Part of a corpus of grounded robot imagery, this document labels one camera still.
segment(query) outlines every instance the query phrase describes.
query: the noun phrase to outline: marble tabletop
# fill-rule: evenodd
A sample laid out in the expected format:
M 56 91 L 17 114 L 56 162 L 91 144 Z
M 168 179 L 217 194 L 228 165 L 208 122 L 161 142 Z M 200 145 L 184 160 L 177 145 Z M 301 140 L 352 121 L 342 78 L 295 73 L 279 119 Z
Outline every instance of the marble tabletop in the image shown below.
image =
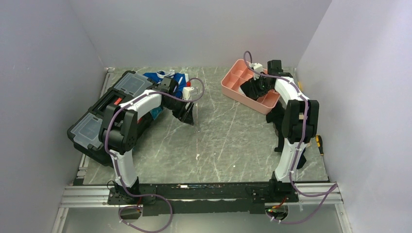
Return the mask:
M 117 68 L 112 82 L 126 70 L 138 73 L 174 69 L 198 77 L 205 93 L 193 108 L 195 125 L 184 124 L 163 111 L 140 137 L 133 152 L 141 183 L 257 182 L 268 181 L 279 164 L 274 152 L 277 136 L 265 115 L 226 97 L 221 80 L 230 67 Z M 197 81 L 192 86 L 199 88 Z M 305 152 L 298 181 L 328 180 L 324 162 L 312 139 Z M 106 184 L 114 170 L 90 160 L 84 184 Z

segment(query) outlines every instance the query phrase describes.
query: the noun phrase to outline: screwdriver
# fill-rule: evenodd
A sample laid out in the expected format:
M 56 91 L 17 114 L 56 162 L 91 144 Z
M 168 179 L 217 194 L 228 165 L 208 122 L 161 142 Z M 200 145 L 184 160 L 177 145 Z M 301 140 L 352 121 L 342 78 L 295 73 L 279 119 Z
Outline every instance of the screwdriver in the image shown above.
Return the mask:
M 319 152 L 323 155 L 323 141 L 320 135 L 316 135 L 316 143 L 318 144 Z

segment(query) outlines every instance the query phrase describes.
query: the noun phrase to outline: pink tray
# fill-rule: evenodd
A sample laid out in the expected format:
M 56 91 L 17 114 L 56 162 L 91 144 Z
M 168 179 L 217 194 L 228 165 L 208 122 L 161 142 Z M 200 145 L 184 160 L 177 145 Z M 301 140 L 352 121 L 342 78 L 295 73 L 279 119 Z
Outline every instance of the pink tray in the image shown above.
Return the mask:
M 256 101 L 240 94 L 240 85 L 252 77 L 253 72 L 246 67 L 243 59 L 237 60 L 222 79 L 222 93 L 262 114 L 268 114 L 275 107 L 280 94 L 274 90 L 270 90 L 265 96 L 260 97 Z

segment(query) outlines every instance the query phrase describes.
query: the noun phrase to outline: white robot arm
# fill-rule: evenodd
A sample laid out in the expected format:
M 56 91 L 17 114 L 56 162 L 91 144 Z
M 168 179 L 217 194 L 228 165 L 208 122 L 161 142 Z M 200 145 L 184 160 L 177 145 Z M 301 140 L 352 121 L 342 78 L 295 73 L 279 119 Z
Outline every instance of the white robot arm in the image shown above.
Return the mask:
M 137 173 L 133 164 L 132 148 L 137 141 L 137 123 L 144 115 L 159 106 L 172 110 L 173 115 L 183 123 L 193 125 L 192 109 L 193 103 L 185 103 L 161 94 L 150 94 L 153 92 L 171 93 L 175 88 L 175 83 L 170 78 L 164 78 L 155 89 L 145 90 L 141 95 L 129 102 L 120 105 L 108 105 L 104 114 L 102 127 L 99 133 L 100 140 L 104 142 L 107 134 L 108 125 L 116 111 L 120 108 L 125 109 L 116 118 L 110 130 L 108 144 L 109 150 L 114 155 L 110 155 L 114 164 L 116 183 L 122 185 L 120 178 L 127 188 L 135 184 L 138 185 Z M 184 87 L 183 99 L 190 99 L 191 87 Z
M 257 99 L 265 95 L 270 89 L 274 89 L 287 104 L 286 109 L 283 109 L 279 102 L 271 113 L 269 113 L 272 115 L 270 117 L 267 116 L 267 121 L 270 122 L 269 119 L 272 117 L 274 119 L 271 119 L 271 121 L 276 122 L 276 129 L 279 131 L 279 145 L 275 151 L 282 152 L 280 163 L 275 170 L 275 178 L 278 182 L 290 183 L 289 173 L 292 174 L 292 180 L 295 180 L 295 171 L 298 166 L 297 161 L 300 160 L 307 143 L 316 135 L 319 103 L 316 100 L 310 100 L 299 90 L 297 91 L 295 89 L 292 85 L 295 84 L 293 77 L 291 74 L 283 72 L 281 61 L 269 61 L 268 74 L 281 77 L 282 79 L 266 78 L 262 72 L 262 65 L 259 63 L 251 63 L 249 67 L 254 71 L 254 76 L 253 79 L 250 79 L 240 86 L 241 93 L 248 93 L 248 97 Z M 305 99 L 309 105 L 305 127 L 303 127 L 303 113 L 305 108 L 303 99 Z M 304 128 L 305 138 L 299 146 Z
M 290 83 L 294 83 L 293 78 L 290 78 L 290 77 L 284 77 L 284 78 L 288 79 L 289 82 L 285 80 L 276 80 L 275 91 L 277 91 L 280 94 L 280 96 L 283 98 L 283 100 L 286 103 L 288 103 L 290 100 L 301 101 L 302 99 L 298 96 L 298 93 L 296 92 L 296 90 L 290 85 Z M 280 162 L 277 168 L 275 169 L 275 175 L 278 181 L 285 182 L 285 183 L 290 182 L 289 171 L 292 171 L 292 179 L 295 180 L 296 167 L 298 163 L 295 163 L 292 169 L 291 167 L 292 167 L 293 159 L 294 159 L 298 144 L 299 144 L 299 141 L 291 143 L 289 139 L 285 137 L 285 144 L 283 147 L 282 155 L 280 157 Z M 296 159 L 297 161 L 299 161 L 302 155 L 302 151 L 305 147 L 306 147 L 306 143 L 303 142 L 300 146 L 301 149 L 299 150 L 298 155 L 297 155 L 297 159 Z

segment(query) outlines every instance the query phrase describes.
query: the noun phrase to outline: white backdrop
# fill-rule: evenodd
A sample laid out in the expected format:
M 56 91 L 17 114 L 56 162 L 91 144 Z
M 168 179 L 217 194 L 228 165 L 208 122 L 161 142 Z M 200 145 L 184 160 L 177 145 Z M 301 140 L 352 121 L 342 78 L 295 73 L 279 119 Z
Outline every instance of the white backdrop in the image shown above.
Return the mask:
M 105 71 L 67 0 L 1 1 L 1 233 L 52 230 L 81 158 L 66 130 Z
M 331 0 L 70 0 L 107 67 L 296 67 Z
M 333 0 L 297 68 L 355 233 L 412 232 L 411 9 Z

